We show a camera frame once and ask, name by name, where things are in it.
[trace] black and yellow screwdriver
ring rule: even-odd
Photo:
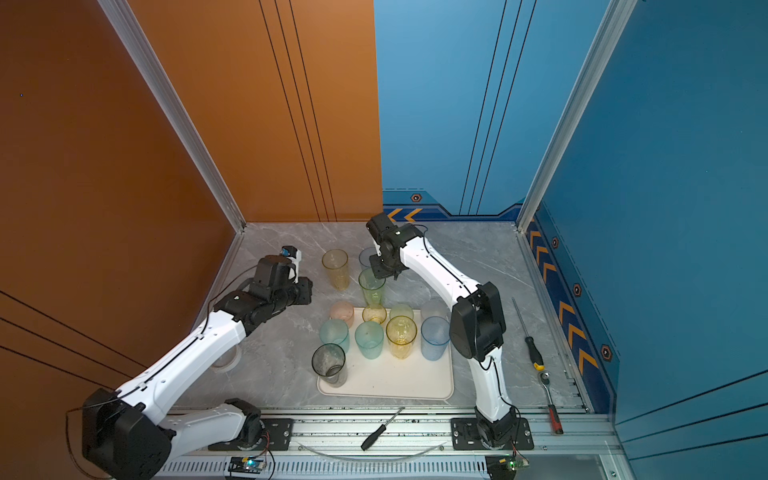
[[[533,368],[537,369],[539,372],[544,372],[544,360],[541,358],[541,354],[536,348],[536,344],[533,343],[533,337],[528,335],[528,329],[525,328],[525,322],[523,322],[523,315],[520,314],[518,303],[515,302],[514,297],[512,297],[512,304],[515,305],[515,310],[518,312],[520,324],[523,325],[523,332],[525,332],[525,343],[528,345],[528,356],[531,357]]]

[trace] orange chevron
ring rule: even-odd
[[[554,268],[554,265],[551,263],[544,262],[544,283],[547,283],[547,270],[552,270],[553,272],[558,271],[558,269]]]
[[[560,324],[563,324],[563,310],[567,310],[568,312],[573,313],[576,315],[576,312],[574,311],[573,307],[568,305],[566,302],[561,301],[560,302]]]
[[[580,374],[584,375],[584,361],[587,360],[589,363],[594,365],[596,369],[599,369],[598,361],[592,358],[592,355],[589,353],[586,353],[584,350],[579,349],[578,350],[578,371]]]
[[[549,253],[549,250],[544,247],[536,247],[536,265],[541,263],[541,252]]]
[[[531,250],[533,250],[533,237],[540,237],[541,232],[531,232]]]
[[[414,211],[413,211],[413,212],[411,212],[410,214],[406,215],[406,220],[407,220],[407,221],[409,221],[409,222],[411,222],[411,223],[413,223],[413,216],[414,216],[414,215],[416,215],[418,212],[420,212],[420,211],[422,211],[422,210],[424,210],[424,209],[422,209],[422,208],[417,208],[416,210],[414,210]]]
[[[579,335],[583,339],[587,339],[586,336],[584,336],[584,332],[580,329],[576,328],[573,323],[570,323],[568,325],[568,345],[571,346],[571,348],[574,347],[574,333],[576,335]]]
[[[395,215],[399,214],[401,210],[402,210],[402,208],[396,208],[396,209],[392,210],[392,213],[387,215],[387,217],[389,217],[389,219],[394,222],[395,219],[392,218],[392,217],[394,217]]]

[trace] plastic cup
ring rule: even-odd
[[[380,324],[386,322],[386,317],[386,308],[378,303],[368,305],[366,308],[362,309],[363,322],[377,322]]]
[[[362,268],[371,267],[371,255],[377,255],[375,247],[368,247],[358,255],[357,260],[360,260],[360,266]]]
[[[355,306],[349,302],[336,302],[331,306],[329,318],[342,319],[349,328],[355,322]]]
[[[384,348],[384,329],[377,322],[363,322],[355,329],[355,343],[362,356],[373,360]]]
[[[339,388],[346,382],[346,355],[335,343],[326,343],[312,355],[312,370],[325,383]]]
[[[362,295],[366,298],[368,305],[381,305],[384,300],[384,283],[386,278],[376,278],[373,270],[366,268],[360,272],[357,278],[362,288]]]
[[[419,329],[412,319],[407,316],[396,316],[386,324],[386,338],[389,341],[389,350],[399,358],[408,358],[413,349],[413,340]]]
[[[449,319],[448,306],[440,298],[433,298],[427,300],[422,305],[422,318],[427,319],[430,316],[439,316],[440,318]]]
[[[451,337],[451,325],[441,316],[430,316],[422,323],[422,355],[427,360],[440,360]]]
[[[346,290],[349,286],[349,255],[344,250],[329,250],[323,255],[323,266],[333,288]]]
[[[344,349],[344,353],[349,352],[349,327],[342,319],[326,320],[320,327],[320,341],[323,343],[335,343]]]
[[[413,320],[413,308],[404,303],[398,303],[391,309],[389,309],[389,318],[395,318],[396,316],[407,316]]]

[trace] black screwdriver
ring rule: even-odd
[[[537,369],[539,372],[543,372],[544,360],[542,359],[541,354],[536,348],[536,344],[533,343],[533,337],[528,335],[528,329],[525,328],[525,322],[523,322],[523,315],[520,314],[518,303],[515,302],[514,297],[512,297],[512,304],[515,305],[515,310],[517,310],[518,312],[518,318],[520,319],[520,324],[523,325],[523,332],[525,332],[525,343],[528,344],[528,356],[531,357],[531,363],[533,363],[533,368]]]
[[[392,415],[392,418],[391,418],[391,419],[387,420],[387,421],[386,421],[386,423],[383,423],[383,424],[381,424],[381,425],[380,425],[380,426],[379,426],[379,427],[376,429],[376,431],[375,431],[374,433],[372,433],[372,434],[368,435],[368,438],[367,438],[367,439],[366,439],[366,440],[365,440],[365,441],[362,443],[362,445],[360,446],[360,448],[361,448],[363,451],[365,451],[365,450],[367,450],[367,449],[370,449],[370,448],[371,448],[371,445],[373,445],[373,444],[376,442],[376,440],[379,438],[379,435],[381,435],[381,434],[383,434],[383,433],[384,433],[384,431],[386,430],[386,426],[387,426],[387,425],[389,425],[389,423],[390,423],[392,420],[394,420],[396,416],[400,415],[400,412],[402,412],[402,410],[403,410],[404,408],[405,408],[405,407],[400,407],[400,410],[398,410],[398,411],[395,413],[395,415]]]

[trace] tray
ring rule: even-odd
[[[384,335],[384,350],[377,359],[362,356],[355,343],[355,328],[362,323],[362,308],[355,308],[355,322],[349,329],[349,352],[346,354],[347,379],[339,388],[317,379],[317,389],[329,396],[367,396],[393,399],[447,400],[453,395],[451,346],[439,360],[422,356],[422,314],[413,310],[413,321],[419,328],[413,351],[407,359],[394,357]]]

